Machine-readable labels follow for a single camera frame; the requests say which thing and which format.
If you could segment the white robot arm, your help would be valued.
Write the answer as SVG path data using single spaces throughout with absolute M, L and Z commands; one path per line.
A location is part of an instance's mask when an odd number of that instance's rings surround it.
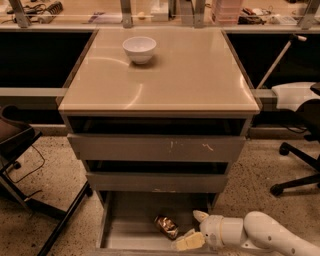
M 283 256 L 320 256 L 320 248 L 293 234 L 269 215 L 249 212 L 244 218 L 209 215 L 194 210 L 199 231 L 189 230 L 172 246 L 177 251 L 235 247 L 251 253 L 278 252 Z

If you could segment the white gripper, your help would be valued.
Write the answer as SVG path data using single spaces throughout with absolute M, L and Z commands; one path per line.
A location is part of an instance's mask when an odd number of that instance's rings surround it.
M 200 210 L 194 210 L 193 216 L 200 223 L 200 232 L 196 232 L 194 229 L 189 230 L 173 241 L 171 247 L 176 251 L 193 250 L 201 248 L 206 241 L 212 248 L 222 248 L 221 224 L 223 217 L 221 215 L 209 215 Z

